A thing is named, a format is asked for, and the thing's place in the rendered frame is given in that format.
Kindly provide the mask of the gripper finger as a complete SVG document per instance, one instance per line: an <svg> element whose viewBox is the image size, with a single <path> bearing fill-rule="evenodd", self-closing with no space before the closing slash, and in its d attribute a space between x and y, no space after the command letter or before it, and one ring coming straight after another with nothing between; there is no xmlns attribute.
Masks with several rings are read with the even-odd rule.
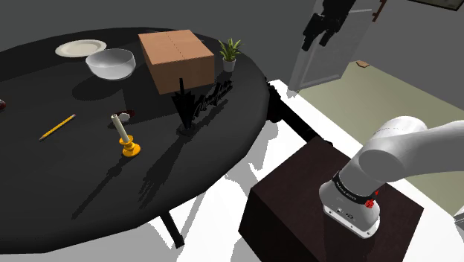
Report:
<svg viewBox="0 0 464 262"><path fill-rule="evenodd" d="M302 50L308 51L314 39L326 30L325 17L314 13L303 31Z"/></svg>
<svg viewBox="0 0 464 262"><path fill-rule="evenodd" d="M339 32L339 28L327 28L325 30L324 35L321 37L319 44L323 47L326 46L328 41L337 33Z"/></svg>

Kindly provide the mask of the glass door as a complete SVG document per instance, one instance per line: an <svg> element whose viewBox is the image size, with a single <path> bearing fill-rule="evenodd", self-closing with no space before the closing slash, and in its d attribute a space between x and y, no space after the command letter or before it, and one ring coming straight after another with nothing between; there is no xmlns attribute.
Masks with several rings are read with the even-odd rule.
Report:
<svg viewBox="0 0 464 262"><path fill-rule="evenodd" d="M317 36L308 51L300 46L288 88L294 92L342 77L368 27L378 18L387 0L356 0L348 16L325 47Z"/></svg>

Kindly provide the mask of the small potted green plant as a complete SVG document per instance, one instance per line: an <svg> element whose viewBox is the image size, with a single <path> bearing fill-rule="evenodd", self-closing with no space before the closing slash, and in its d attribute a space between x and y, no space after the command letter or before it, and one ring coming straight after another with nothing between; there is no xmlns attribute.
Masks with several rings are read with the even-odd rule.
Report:
<svg viewBox="0 0 464 262"><path fill-rule="evenodd" d="M236 65L236 56L240 54L241 40L234 42L232 38L229 38L227 44L222 41L219 41L219 44L221 46L219 53L222 55L223 70L233 72Z"/></svg>

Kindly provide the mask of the brown cardboard box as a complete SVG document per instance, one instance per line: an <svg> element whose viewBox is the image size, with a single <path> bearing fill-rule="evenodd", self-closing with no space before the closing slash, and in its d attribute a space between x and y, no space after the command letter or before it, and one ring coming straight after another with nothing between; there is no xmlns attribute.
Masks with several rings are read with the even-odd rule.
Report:
<svg viewBox="0 0 464 262"><path fill-rule="evenodd" d="M161 95L215 82L215 56L190 30L140 33L146 65Z"/></svg>

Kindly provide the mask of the dark robot stand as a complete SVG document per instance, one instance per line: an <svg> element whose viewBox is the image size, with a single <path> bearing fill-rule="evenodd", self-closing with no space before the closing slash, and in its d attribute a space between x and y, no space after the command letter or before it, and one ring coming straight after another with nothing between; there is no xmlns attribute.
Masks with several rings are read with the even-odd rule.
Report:
<svg viewBox="0 0 464 262"><path fill-rule="evenodd" d="M319 187L349 157L313 138L250 190L239 233L261 262L402 262L423 208L390 185L380 226L362 239L324 214Z"/></svg>

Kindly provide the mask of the clear glass bowl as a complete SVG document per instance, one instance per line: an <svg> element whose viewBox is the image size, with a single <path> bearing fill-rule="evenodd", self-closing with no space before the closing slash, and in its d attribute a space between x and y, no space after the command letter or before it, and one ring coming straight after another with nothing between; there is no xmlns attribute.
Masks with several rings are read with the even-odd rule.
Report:
<svg viewBox="0 0 464 262"><path fill-rule="evenodd" d="M91 72L104 80L121 80L132 74L136 61L134 54L126 49L111 48L86 57Z"/></svg>

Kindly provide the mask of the white candle in yellow holder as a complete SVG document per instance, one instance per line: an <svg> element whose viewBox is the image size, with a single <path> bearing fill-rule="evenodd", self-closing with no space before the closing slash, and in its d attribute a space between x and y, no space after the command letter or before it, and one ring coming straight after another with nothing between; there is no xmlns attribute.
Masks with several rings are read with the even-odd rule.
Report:
<svg viewBox="0 0 464 262"><path fill-rule="evenodd" d="M128 135L116 114L111 116L111 120L120 135L119 143L123 146L122 154L125 157L134 157L141 151L141 146L133 142L133 137Z"/></svg>

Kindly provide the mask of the white plate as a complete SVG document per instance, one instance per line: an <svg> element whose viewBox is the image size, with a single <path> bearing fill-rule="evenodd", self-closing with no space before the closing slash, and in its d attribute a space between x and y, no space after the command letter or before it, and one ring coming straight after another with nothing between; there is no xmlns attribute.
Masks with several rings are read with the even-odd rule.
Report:
<svg viewBox="0 0 464 262"><path fill-rule="evenodd" d="M67 42L55 49L61 57L87 57L106 48L107 44L96 39L80 39Z"/></svg>

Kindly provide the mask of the yellow pencil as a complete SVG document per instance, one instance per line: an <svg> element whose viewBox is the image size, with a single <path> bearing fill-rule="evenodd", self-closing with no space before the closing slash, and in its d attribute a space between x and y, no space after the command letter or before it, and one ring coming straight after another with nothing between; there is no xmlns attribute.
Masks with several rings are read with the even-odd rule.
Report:
<svg viewBox="0 0 464 262"><path fill-rule="evenodd" d="M43 140L46 139L48 136L50 136L50 135L53 134L55 131L57 131L59 128L61 128L61 127L64 126L65 124L67 124L69 121L73 120L75 117L76 117L76 114L73 114L73 115L69 116L69 117L66 118L64 121L60 122L60 123L57 124L55 127L53 127L52 129L50 129L49 131L47 131L45 134L43 134L43 135L39 138L39 141L43 141Z"/></svg>

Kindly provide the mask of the round black table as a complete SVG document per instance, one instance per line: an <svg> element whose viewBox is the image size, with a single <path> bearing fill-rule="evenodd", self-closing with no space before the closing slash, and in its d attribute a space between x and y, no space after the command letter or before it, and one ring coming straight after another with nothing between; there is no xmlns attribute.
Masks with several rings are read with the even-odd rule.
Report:
<svg viewBox="0 0 464 262"><path fill-rule="evenodd" d="M265 76L239 55L232 88L180 135L171 95L158 93L138 35L142 28L70 33L0 52L0 254L40 253L134 229L204 193L250 150L267 118ZM94 76L55 49L98 39L135 56L124 80ZM111 116L141 146L122 154ZM69 116L76 117L43 141Z"/></svg>

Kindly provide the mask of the dark framed wall picture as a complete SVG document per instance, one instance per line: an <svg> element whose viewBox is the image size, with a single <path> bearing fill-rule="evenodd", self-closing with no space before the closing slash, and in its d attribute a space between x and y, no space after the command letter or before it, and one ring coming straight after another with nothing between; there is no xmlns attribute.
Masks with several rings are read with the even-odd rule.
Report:
<svg viewBox="0 0 464 262"><path fill-rule="evenodd" d="M464 4L464 0L409 0L412 2L426 4L446 10L458 11Z"/></svg>

